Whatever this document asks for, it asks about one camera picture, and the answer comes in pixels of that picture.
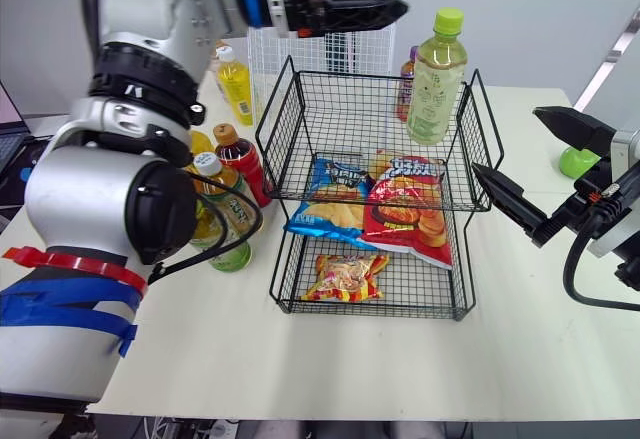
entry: white wall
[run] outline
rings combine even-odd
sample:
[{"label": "white wall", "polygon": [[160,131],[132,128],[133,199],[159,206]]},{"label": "white wall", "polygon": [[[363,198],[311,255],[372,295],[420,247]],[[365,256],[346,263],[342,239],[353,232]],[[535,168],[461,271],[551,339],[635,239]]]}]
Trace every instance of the white wall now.
[{"label": "white wall", "polygon": [[584,112],[617,129],[640,129],[639,92],[640,36],[636,36]]},{"label": "white wall", "polygon": [[[571,100],[587,84],[640,0],[406,0],[395,69],[431,34],[435,11],[465,11],[470,67],[488,84],[560,87]],[[85,93],[89,51],[79,0],[0,0],[0,78],[23,114],[68,111]]]},{"label": "white wall", "polygon": [[465,12],[461,41],[470,68],[502,86],[559,87],[575,101],[640,0],[406,0],[394,66],[432,35],[438,8]]}]

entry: red tape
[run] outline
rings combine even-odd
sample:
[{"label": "red tape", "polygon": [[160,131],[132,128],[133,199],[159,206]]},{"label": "red tape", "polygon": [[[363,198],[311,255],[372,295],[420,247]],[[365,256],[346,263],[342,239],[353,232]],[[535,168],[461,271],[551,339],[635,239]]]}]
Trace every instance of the red tape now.
[{"label": "red tape", "polygon": [[98,274],[135,287],[143,297],[147,292],[147,281],[141,276],[129,269],[99,259],[60,254],[58,252],[42,252],[35,247],[29,246],[25,246],[22,249],[12,247],[2,257],[11,259],[16,264],[24,267],[47,266]]}]

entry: robotic arm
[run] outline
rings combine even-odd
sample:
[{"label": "robotic arm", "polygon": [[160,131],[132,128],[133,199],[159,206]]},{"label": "robotic arm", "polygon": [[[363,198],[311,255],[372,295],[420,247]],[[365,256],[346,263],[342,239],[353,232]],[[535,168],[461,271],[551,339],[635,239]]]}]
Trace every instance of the robotic arm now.
[{"label": "robotic arm", "polygon": [[34,270],[0,291],[1,437],[47,437],[62,414],[100,400],[148,283],[221,252],[162,265],[195,230],[180,168],[205,117],[197,89],[216,40],[249,26],[379,29],[406,11],[399,0],[106,0],[88,97],[27,185],[46,251],[6,255]]},{"label": "robotic arm", "polygon": [[563,272],[564,287],[572,299],[590,306],[640,311],[640,304],[585,297],[574,286],[578,260],[595,239],[589,250],[597,257],[614,252],[622,258],[615,275],[640,291],[640,131],[631,125],[616,131],[566,107],[538,107],[533,113],[559,139],[602,157],[575,182],[576,192],[547,218],[504,174],[474,164],[478,180],[496,207],[520,225],[538,247],[563,227],[577,234]]}]

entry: blue chip bag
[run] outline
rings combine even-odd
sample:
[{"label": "blue chip bag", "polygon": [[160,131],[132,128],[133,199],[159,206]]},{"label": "blue chip bag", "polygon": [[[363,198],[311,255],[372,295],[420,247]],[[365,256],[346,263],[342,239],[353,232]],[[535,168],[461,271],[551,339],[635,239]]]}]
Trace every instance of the blue chip bag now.
[{"label": "blue chip bag", "polygon": [[376,248],[359,239],[364,228],[364,206],[319,200],[364,201],[373,187],[366,171],[328,159],[313,164],[308,201],[303,201],[285,229],[296,234],[329,237],[363,249]]}]

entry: red chip bag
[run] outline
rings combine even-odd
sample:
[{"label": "red chip bag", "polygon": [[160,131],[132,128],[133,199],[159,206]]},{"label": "red chip bag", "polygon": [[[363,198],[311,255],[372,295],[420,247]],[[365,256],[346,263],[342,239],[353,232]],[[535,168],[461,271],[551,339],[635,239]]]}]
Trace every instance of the red chip bag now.
[{"label": "red chip bag", "polygon": [[317,282],[306,294],[303,301],[339,299],[343,302],[361,302],[366,299],[383,297],[375,275],[389,263],[389,256],[328,256],[316,258]]},{"label": "red chip bag", "polygon": [[[369,194],[369,200],[379,205],[365,206],[362,240],[388,251],[411,252],[436,266],[451,269],[453,261],[443,212],[415,207],[442,204],[441,163],[401,156],[391,159],[389,164],[391,167]],[[383,205],[389,202],[406,205]]]}]

